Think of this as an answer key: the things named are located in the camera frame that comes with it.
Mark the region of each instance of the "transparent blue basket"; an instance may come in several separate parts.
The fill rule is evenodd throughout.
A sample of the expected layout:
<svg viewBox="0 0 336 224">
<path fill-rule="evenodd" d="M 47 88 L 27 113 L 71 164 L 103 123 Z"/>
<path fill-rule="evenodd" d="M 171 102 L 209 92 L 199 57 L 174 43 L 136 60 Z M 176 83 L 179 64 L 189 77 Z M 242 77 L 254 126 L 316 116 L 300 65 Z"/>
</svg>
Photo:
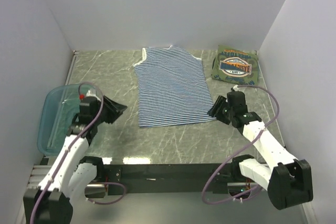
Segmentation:
<svg viewBox="0 0 336 224">
<path fill-rule="evenodd" d="M 57 156 L 62 149 L 72 118 L 79 112 L 79 84 L 61 86 L 46 96 L 41 115 L 37 147 L 47 156 Z M 86 94 L 89 85 L 82 85 Z"/>
</svg>

